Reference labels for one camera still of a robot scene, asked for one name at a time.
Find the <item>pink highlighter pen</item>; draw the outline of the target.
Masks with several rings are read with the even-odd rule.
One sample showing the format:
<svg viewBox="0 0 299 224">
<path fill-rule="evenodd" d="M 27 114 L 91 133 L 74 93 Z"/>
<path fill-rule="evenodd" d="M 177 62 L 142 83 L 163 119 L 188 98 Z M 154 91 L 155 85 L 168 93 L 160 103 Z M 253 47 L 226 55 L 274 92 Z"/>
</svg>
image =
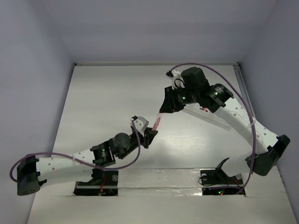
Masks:
<svg viewBox="0 0 299 224">
<path fill-rule="evenodd" d="M 158 128 L 158 126 L 160 124 L 161 118 L 162 118 L 162 114 L 159 112 L 157 114 L 156 121 L 155 121 L 155 123 L 154 123 L 154 125 L 152 127 L 152 131 L 156 131 L 157 130 L 157 128 Z"/>
</svg>

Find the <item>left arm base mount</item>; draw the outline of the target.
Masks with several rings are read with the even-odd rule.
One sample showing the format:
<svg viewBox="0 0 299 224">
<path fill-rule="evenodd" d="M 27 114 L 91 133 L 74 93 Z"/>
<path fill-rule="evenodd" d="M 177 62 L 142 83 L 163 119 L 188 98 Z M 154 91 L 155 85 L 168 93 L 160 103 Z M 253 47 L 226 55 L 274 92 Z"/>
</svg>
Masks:
<svg viewBox="0 0 299 224">
<path fill-rule="evenodd" d="M 91 180 L 76 182 L 76 196 L 118 196 L 118 170 L 93 169 Z"/>
</svg>

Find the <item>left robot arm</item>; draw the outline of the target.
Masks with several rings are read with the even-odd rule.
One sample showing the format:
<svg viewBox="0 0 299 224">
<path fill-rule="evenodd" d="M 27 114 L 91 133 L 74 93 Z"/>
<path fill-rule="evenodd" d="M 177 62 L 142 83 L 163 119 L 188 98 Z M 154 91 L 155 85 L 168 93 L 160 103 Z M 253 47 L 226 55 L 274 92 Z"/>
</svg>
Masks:
<svg viewBox="0 0 299 224">
<path fill-rule="evenodd" d="M 60 153 L 28 154 L 17 162 L 17 195 L 27 196 L 41 188 L 66 182 L 99 184 L 104 171 L 112 170 L 117 159 L 123 160 L 134 150 L 148 148 L 157 130 L 132 131 L 131 135 L 119 133 L 113 138 L 71 155 Z"/>
</svg>

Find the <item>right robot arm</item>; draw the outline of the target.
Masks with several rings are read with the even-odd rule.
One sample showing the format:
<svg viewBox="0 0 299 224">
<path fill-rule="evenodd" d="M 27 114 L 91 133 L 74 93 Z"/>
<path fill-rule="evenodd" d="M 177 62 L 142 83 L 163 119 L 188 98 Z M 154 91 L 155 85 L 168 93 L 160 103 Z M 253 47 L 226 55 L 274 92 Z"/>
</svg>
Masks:
<svg viewBox="0 0 299 224">
<path fill-rule="evenodd" d="M 278 136 L 264 127 L 248 114 L 247 107 L 235 97 L 235 91 L 231 92 L 222 84 L 210 85 L 199 67 L 182 72 L 170 70 L 166 75 L 172 85 L 164 90 L 160 113 L 179 112 L 197 103 L 227 122 L 252 147 L 245 155 L 225 158 L 218 165 L 215 171 L 218 182 L 226 183 L 232 176 L 247 172 L 260 176 L 269 173 L 290 144 L 287 135 Z"/>
</svg>

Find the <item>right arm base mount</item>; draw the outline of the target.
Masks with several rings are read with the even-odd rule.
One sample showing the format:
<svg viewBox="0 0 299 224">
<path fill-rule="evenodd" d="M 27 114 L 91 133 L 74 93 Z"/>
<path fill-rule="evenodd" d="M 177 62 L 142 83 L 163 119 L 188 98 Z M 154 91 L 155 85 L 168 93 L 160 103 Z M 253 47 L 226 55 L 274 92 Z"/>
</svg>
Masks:
<svg viewBox="0 0 299 224">
<path fill-rule="evenodd" d="M 229 177 L 221 169 L 228 160 L 224 159 L 214 169 L 204 169 L 200 171 L 198 183 L 202 186 L 202 195 L 204 196 L 225 196 L 242 195 L 245 196 L 245 190 L 242 190 L 243 180 L 238 181 L 236 176 Z"/>
</svg>

